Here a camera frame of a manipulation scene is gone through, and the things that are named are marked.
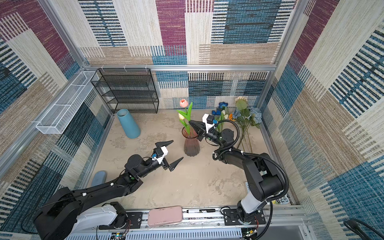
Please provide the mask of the treehouse paperback book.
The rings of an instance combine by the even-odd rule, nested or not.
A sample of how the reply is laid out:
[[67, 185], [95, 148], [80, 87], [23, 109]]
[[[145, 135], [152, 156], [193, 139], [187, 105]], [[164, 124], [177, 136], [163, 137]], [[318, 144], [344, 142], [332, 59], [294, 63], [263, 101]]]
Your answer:
[[[250, 189], [250, 186], [249, 186], [248, 182], [245, 182], [245, 186], [246, 186], [246, 189], [247, 189], [247, 193], [250, 193], [251, 189]], [[290, 205], [291, 204], [291, 202], [290, 202], [290, 200], [288, 198], [288, 195], [285, 195], [285, 196], [283, 196], [280, 199], [273, 200], [272, 203], [274, 205]]]

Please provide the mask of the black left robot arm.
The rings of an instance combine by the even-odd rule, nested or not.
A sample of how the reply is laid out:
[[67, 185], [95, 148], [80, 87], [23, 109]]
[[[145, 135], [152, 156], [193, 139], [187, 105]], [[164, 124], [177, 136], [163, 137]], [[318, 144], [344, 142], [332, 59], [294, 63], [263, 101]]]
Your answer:
[[114, 199], [134, 193], [143, 184], [142, 178], [160, 167], [173, 171], [181, 160], [167, 162], [167, 146], [172, 143], [157, 142], [147, 160], [140, 155], [130, 156], [114, 180], [74, 191], [67, 187], [59, 189], [33, 217], [40, 238], [63, 240], [72, 233], [98, 226], [127, 229], [131, 221], [124, 207]]

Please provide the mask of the teal ceramic vase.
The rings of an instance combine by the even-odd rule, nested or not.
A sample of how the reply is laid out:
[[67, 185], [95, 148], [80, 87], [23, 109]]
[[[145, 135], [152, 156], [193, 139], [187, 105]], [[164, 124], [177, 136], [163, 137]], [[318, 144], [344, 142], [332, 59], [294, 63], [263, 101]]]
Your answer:
[[117, 112], [118, 119], [126, 136], [130, 139], [136, 139], [141, 134], [141, 129], [135, 119], [127, 109], [121, 109]]

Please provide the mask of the pink artificial tulip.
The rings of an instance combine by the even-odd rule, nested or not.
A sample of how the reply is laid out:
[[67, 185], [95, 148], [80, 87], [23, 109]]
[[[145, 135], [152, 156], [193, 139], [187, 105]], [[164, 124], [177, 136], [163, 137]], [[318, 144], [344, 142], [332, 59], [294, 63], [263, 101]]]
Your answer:
[[186, 99], [181, 99], [180, 107], [184, 108], [184, 110], [183, 111], [177, 110], [177, 112], [181, 114], [186, 114], [187, 115], [186, 122], [187, 124], [189, 124], [189, 121], [191, 120], [191, 115], [192, 115], [193, 102], [189, 103]]

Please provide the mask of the yellow artificial tulip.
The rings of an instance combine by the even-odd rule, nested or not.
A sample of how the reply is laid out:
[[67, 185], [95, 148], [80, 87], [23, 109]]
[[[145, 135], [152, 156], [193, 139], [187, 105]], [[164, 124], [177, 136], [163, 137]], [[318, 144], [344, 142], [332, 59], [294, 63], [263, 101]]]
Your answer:
[[191, 128], [190, 128], [190, 125], [187, 124], [187, 122], [186, 122], [187, 115], [181, 114], [181, 113], [178, 113], [178, 115], [179, 115], [179, 120], [180, 120], [181, 124], [184, 126], [187, 134], [190, 135], [191, 134]]

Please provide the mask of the grey blue oval object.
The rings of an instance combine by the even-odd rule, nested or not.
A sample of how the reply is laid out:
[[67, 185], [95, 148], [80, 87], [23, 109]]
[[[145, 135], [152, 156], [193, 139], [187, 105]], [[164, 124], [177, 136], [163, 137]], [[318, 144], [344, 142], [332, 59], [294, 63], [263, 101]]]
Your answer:
[[95, 187], [98, 185], [102, 185], [106, 182], [107, 172], [106, 171], [98, 171], [95, 173], [94, 178], [91, 182], [91, 187]]

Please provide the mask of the dusty blue rose bunch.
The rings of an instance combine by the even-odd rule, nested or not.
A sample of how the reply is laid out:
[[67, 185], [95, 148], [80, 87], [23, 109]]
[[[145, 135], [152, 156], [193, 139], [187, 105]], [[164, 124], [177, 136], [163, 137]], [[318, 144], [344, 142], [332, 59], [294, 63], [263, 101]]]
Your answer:
[[254, 107], [242, 110], [236, 108], [233, 112], [233, 120], [235, 120], [235, 122], [238, 124], [242, 131], [238, 148], [242, 146], [244, 151], [248, 149], [252, 153], [253, 148], [249, 129], [251, 127], [260, 128], [260, 125], [262, 123], [261, 111], [258, 108]]

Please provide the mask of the red glass vase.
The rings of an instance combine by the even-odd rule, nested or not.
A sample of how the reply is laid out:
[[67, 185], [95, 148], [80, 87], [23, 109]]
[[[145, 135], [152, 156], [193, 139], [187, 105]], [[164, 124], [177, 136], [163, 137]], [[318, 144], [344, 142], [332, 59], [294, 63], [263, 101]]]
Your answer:
[[184, 143], [184, 152], [189, 157], [194, 157], [200, 152], [200, 142], [197, 139], [197, 133], [193, 128], [190, 129], [190, 133], [188, 134], [185, 127], [182, 129], [182, 135], [185, 138]]

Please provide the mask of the dark blue artificial tulip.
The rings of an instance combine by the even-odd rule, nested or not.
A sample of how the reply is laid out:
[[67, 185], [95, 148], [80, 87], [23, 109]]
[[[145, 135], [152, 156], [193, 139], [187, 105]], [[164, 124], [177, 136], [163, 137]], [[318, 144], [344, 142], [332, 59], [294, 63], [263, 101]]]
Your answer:
[[213, 110], [212, 111], [212, 115], [213, 116], [221, 116], [222, 115], [222, 111], [220, 109]]

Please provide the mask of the pink pencil case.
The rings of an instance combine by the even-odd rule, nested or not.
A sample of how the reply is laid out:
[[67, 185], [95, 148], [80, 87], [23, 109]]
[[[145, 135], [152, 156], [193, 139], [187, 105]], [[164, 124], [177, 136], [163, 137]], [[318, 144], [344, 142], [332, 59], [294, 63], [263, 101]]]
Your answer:
[[148, 225], [150, 227], [178, 224], [183, 220], [181, 206], [153, 209], [148, 213]]

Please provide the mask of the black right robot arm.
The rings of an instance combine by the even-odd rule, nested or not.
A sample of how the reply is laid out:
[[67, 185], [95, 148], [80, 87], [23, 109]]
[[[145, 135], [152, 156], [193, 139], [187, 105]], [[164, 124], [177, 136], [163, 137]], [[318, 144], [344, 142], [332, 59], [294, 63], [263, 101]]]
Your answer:
[[235, 147], [240, 139], [240, 128], [230, 120], [189, 122], [197, 139], [213, 142], [218, 148], [213, 160], [233, 165], [245, 172], [250, 191], [238, 202], [237, 215], [241, 224], [251, 222], [256, 214], [272, 201], [284, 197], [289, 190], [289, 178], [284, 169], [268, 154], [253, 154]]

